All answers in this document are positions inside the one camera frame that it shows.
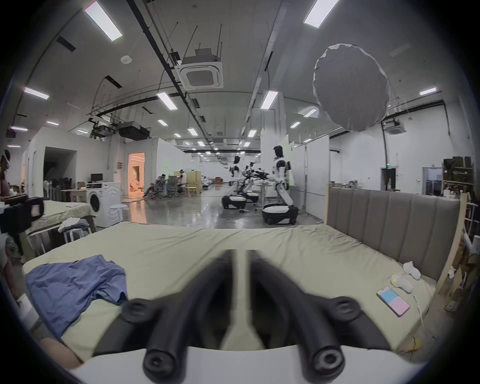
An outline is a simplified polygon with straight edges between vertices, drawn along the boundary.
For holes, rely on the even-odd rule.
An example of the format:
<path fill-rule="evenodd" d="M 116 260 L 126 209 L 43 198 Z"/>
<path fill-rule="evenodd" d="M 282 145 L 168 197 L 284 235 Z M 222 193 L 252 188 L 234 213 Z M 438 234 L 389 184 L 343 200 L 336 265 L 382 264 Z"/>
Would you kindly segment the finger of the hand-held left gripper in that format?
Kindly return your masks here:
<path fill-rule="evenodd" d="M 25 232 L 39 220 L 45 211 L 44 197 L 28 195 L 3 196 L 1 201 L 0 228 L 2 241 Z"/>

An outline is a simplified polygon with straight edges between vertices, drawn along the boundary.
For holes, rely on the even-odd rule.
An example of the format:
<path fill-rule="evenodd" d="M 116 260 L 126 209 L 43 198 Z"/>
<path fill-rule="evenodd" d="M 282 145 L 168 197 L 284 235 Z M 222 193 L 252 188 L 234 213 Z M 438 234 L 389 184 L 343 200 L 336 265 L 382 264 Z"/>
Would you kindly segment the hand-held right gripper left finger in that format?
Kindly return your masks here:
<path fill-rule="evenodd" d="M 123 303 L 93 357 L 145 349 L 147 378 L 176 381 L 189 347 L 219 350 L 231 324 L 234 255 L 223 251 L 176 293 Z"/>

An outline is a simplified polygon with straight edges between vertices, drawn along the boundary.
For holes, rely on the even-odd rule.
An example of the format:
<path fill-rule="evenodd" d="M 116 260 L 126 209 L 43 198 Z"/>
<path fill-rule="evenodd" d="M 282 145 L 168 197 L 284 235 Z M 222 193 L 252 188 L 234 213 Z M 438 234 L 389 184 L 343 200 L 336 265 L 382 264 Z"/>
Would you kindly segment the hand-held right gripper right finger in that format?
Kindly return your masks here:
<path fill-rule="evenodd" d="M 391 351 L 387 339 L 351 297 L 306 293 L 256 250 L 249 250 L 252 325 L 266 349 L 297 345 L 306 380 L 343 372 L 342 346 Z"/>

